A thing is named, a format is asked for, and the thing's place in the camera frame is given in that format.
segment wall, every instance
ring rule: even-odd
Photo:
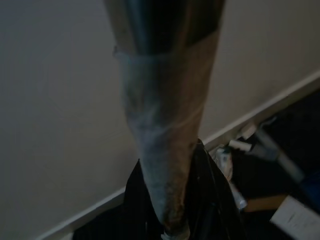
[[[230,0],[200,136],[320,67],[317,0]],[[100,0],[0,1],[0,239],[34,239],[137,161]]]

